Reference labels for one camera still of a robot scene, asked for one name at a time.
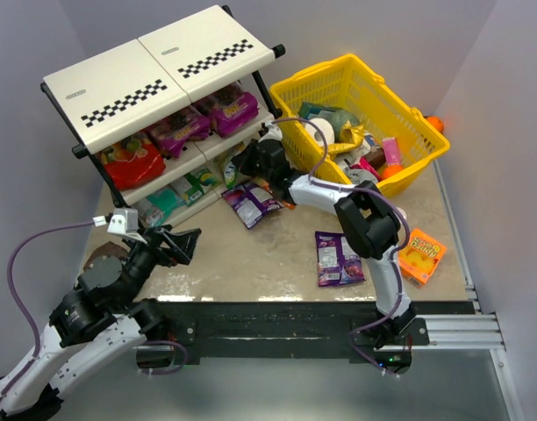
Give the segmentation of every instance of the table surface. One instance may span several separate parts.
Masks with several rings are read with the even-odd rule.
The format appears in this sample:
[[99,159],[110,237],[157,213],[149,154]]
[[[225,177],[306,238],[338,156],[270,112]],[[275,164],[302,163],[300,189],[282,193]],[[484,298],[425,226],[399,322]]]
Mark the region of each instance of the table surface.
[[[444,197],[434,166],[429,166],[392,202],[405,210],[411,228],[418,227],[447,247],[431,280],[417,289],[405,282],[416,301],[467,300],[460,256],[452,234]],[[113,208],[104,186],[97,215]],[[265,217],[248,230],[224,200],[184,221],[175,231],[201,228],[193,261],[188,266],[157,267],[138,299],[162,301],[375,301],[369,272],[362,284],[338,288],[318,287],[315,231],[341,232],[333,215],[298,206]],[[94,228],[85,259],[106,241],[121,244],[106,230]]]

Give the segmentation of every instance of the orange snack box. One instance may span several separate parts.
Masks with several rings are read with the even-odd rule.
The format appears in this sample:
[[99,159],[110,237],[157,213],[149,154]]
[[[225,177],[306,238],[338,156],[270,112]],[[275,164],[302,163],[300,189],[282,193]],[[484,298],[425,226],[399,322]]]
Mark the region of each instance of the orange snack box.
[[426,285],[447,248],[419,228],[411,232],[409,244],[399,252],[399,266],[407,281],[420,288]]

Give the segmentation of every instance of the white wall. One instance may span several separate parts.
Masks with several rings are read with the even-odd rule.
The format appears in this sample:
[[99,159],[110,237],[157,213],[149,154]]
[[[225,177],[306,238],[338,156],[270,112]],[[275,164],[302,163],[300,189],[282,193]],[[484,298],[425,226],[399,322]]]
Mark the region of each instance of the white wall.
[[[101,53],[216,3],[60,1],[88,55]],[[355,53],[382,74],[409,105],[432,113],[495,2],[227,0],[220,4],[229,4],[234,16],[266,45],[286,46],[286,55],[262,71],[267,84],[311,64]]]
[[442,160],[486,310],[496,310],[527,419],[537,420],[537,1],[498,0],[438,114]]
[[[73,136],[39,89],[42,77],[84,58],[56,0],[0,1],[0,375],[32,346],[5,283],[11,250],[28,234],[87,220],[99,180],[70,152]],[[19,294],[42,326],[71,289],[87,232],[51,234],[18,257]]]

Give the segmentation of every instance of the checkered pattern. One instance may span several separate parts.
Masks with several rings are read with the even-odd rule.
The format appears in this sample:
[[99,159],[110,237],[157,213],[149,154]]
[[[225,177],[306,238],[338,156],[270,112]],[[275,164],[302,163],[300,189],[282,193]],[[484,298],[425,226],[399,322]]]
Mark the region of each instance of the checkered pattern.
[[221,61],[226,61],[229,58],[235,57],[237,54],[245,53],[249,48],[253,48],[253,44],[246,39],[242,39],[241,42],[235,43],[228,48],[224,48],[224,51],[222,52],[218,51],[213,55],[209,55],[204,60],[189,64],[186,68],[177,69],[177,72],[181,73],[185,79],[188,79],[193,75],[198,75],[204,70],[217,66]]
[[91,114],[82,116],[82,121],[87,127],[92,127],[93,124],[101,123],[108,117],[114,117],[117,112],[127,110],[128,106],[133,107],[139,102],[146,101],[149,97],[165,89],[167,86],[161,79],[158,79],[154,84],[146,85],[144,89],[138,89],[133,94],[125,96],[124,99],[118,99],[113,105],[105,105],[102,110],[95,110]]

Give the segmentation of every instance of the white shelf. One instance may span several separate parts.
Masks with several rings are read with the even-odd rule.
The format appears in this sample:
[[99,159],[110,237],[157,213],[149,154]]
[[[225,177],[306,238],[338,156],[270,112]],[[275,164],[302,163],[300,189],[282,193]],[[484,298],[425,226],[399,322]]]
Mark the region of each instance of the white shelf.
[[44,81],[96,153],[274,59],[270,48],[212,6]]
[[175,210],[171,215],[169,215],[169,218],[167,218],[163,224],[173,226],[179,225],[181,222],[189,219],[193,215],[196,215],[199,211],[206,209],[208,206],[216,203],[218,200],[219,196],[216,193],[216,190],[209,191],[191,206],[183,206],[182,208]]
[[138,202],[140,199],[151,195],[156,190],[167,186],[193,169],[212,160],[230,147],[243,141],[249,141],[261,129],[262,122],[272,119],[272,114],[260,106],[259,115],[248,121],[233,136],[227,139],[222,139],[214,133],[208,139],[185,143],[187,150],[181,153],[178,160],[165,160],[166,168],[162,175],[137,189],[122,191],[123,198],[128,204]]
[[138,41],[195,102],[268,65],[275,54],[212,6]]
[[137,189],[122,191],[122,197],[125,199],[126,203],[136,203],[140,199],[151,195],[156,190],[167,186],[169,183],[174,182],[176,179],[189,173],[189,171],[206,163],[204,155],[198,150],[193,142],[185,143],[184,147],[186,150],[181,153],[179,159],[164,160],[165,171],[163,171],[163,174],[159,177]]
[[200,152],[204,154],[206,160],[210,161],[221,153],[227,151],[230,147],[233,147],[240,142],[248,142],[251,138],[255,137],[257,132],[261,129],[261,123],[271,120],[274,120],[272,114],[259,105],[259,114],[257,117],[245,123],[234,135],[222,139],[214,133],[208,139],[196,142],[196,145],[198,149],[200,149]]
[[137,40],[44,81],[90,153],[190,104],[187,94]]

